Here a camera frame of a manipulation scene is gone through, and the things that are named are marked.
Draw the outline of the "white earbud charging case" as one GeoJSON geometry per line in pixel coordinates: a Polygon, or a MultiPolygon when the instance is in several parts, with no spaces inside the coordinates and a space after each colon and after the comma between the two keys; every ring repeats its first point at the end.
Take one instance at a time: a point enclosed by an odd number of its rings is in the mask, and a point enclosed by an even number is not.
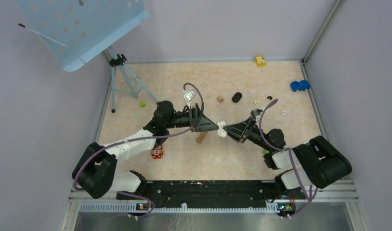
{"type": "Polygon", "coordinates": [[[219,127],[218,130],[216,130],[216,133],[219,137],[226,137],[227,132],[224,130],[224,126],[226,125],[225,121],[219,121],[217,122],[217,126],[219,127]]]}

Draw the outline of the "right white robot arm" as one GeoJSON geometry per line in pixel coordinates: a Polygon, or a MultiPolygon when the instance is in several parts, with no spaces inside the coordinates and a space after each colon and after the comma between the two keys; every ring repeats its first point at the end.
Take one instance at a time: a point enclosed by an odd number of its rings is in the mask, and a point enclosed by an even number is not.
{"type": "Polygon", "coordinates": [[[268,168],[283,169],[275,177],[274,192],[288,198],[295,188],[316,186],[324,189],[352,172],[349,160],[323,136],[316,136],[291,149],[285,147],[284,134],[274,128],[265,133],[257,120],[248,118],[240,123],[225,125],[223,130],[238,143],[251,141],[267,151],[263,158],[268,168]]]}

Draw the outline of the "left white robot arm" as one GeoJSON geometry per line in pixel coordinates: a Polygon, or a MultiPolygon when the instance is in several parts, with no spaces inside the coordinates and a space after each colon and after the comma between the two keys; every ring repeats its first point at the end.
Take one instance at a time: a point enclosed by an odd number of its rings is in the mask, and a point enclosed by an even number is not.
{"type": "Polygon", "coordinates": [[[184,128],[177,136],[188,131],[208,132],[218,130],[219,124],[204,115],[204,108],[195,104],[176,111],[172,102],[157,103],[153,118],[135,134],[112,144],[88,145],[73,173],[73,187],[87,192],[93,199],[105,195],[112,188],[117,165],[145,151],[161,145],[172,134],[170,128],[184,128]]]}

